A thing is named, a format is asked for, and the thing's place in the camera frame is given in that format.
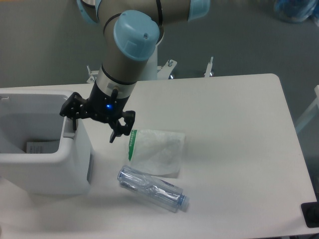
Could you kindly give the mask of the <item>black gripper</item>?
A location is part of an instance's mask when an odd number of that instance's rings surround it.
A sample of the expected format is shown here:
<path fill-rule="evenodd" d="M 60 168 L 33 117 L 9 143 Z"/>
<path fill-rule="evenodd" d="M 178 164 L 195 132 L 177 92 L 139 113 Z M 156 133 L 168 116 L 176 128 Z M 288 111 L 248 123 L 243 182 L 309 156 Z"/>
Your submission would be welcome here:
<path fill-rule="evenodd" d="M 86 119 L 88 116 L 95 121 L 109 123 L 113 130 L 109 142 L 113 143 L 116 137 L 130 135 L 135 123 L 136 112 L 123 111 L 128 99 L 112 100 L 95 83 L 87 100 L 78 92 L 73 92 L 63 103 L 59 114 L 72 120 L 73 130 L 77 130 L 78 119 Z"/>

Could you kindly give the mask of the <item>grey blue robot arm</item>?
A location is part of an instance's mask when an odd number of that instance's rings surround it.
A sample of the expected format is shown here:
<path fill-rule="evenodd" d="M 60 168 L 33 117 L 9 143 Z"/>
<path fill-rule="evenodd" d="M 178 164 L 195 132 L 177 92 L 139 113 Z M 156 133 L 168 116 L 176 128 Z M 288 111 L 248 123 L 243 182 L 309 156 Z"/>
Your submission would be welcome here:
<path fill-rule="evenodd" d="M 97 0 L 94 8 L 106 41 L 102 62 L 90 96 L 74 92 L 62 105 L 60 115 L 72 121 L 90 118 L 112 129 L 110 141 L 129 135 L 136 113 L 124 107 L 166 24 L 192 21 L 207 15 L 208 0 Z"/>

